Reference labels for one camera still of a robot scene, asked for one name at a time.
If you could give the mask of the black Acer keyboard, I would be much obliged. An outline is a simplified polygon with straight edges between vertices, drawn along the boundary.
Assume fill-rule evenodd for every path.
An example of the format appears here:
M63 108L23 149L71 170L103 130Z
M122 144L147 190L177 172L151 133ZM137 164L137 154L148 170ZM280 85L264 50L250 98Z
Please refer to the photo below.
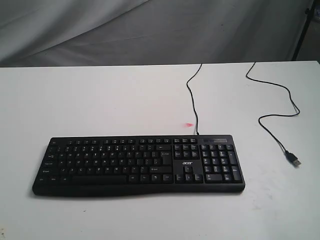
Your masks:
M53 137L32 191L49 197L240 193L231 135Z

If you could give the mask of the grey backdrop cloth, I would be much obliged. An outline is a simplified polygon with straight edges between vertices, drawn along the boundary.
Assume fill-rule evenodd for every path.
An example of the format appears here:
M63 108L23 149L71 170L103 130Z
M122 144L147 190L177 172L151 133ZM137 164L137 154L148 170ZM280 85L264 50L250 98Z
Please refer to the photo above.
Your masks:
M290 61L310 0L3 0L3 67Z

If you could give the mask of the black tripod stand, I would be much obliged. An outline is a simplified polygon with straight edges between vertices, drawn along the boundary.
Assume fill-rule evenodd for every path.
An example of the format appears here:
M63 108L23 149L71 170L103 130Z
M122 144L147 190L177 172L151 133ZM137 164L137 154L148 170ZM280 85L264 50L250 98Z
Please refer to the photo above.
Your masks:
M309 7L307 7L305 9L305 11L304 11L305 21L304 21L303 28L301 30L300 36L298 38L297 44L295 46L291 61L296 61L298 56L299 56L301 47L302 47L304 39L305 39L305 36L306 36L307 31L309 29L310 23L311 23L311 21L312 21L312 19L314 17L316 4L317 4L317 1L316 0L312 0L311 1L311 5Z

